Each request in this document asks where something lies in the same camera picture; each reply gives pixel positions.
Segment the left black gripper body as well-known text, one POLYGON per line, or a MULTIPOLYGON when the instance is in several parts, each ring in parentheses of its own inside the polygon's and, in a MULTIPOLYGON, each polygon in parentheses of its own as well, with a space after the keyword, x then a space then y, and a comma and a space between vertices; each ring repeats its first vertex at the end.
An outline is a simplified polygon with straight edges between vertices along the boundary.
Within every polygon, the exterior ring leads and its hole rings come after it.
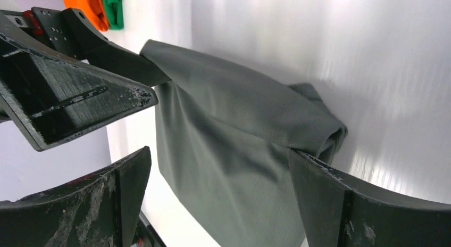
POLYGON ((26 11, 1 10, 11 22, 34 39, 71 58, 86 59, 61 11, 32 7, 26 11))

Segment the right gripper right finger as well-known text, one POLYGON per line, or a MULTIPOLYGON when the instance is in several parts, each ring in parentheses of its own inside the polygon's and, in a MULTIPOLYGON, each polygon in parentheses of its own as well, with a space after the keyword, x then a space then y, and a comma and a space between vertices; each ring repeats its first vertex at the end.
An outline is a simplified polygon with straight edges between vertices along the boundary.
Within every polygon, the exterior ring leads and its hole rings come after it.
POLYGON ((373 185, 297 150, 289 169, 309 246, 450 246, 450 205, 373 185))

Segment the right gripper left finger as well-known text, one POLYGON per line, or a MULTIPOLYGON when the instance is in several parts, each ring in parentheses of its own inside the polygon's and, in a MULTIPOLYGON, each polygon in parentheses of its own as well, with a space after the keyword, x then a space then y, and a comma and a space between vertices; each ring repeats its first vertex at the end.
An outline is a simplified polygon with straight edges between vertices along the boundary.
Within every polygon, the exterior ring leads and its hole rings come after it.
POLYGON ((142 149, 63 185, 1 202, 1 246, 131 246, 151 170, 142 149))

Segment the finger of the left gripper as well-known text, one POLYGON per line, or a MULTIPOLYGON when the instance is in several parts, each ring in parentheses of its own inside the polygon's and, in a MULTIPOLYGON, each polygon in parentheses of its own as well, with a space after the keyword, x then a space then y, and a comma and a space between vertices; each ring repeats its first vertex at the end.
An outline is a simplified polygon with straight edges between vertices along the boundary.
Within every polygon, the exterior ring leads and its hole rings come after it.
POLYGON ((109 41, 79 9, 61 12, 82 54, 91 65, 154 87, 170 81, 155 63, 109 41))
POLYGON ((57 52, 1 13, 1 122, 37 151, 156 105, 153 88, 57 52))

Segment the grey t-shirt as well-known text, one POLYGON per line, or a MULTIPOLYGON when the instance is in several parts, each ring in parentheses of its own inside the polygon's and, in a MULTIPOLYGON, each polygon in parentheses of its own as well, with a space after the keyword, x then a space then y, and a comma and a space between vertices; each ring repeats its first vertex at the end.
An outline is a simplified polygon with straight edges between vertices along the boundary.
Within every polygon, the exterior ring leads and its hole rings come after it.
POLYGON ((300 246, 291 150, 330 162, 346 126, 310 84, 284 85, 215 56, 154 40, 158 167, 220 246, 300 246))

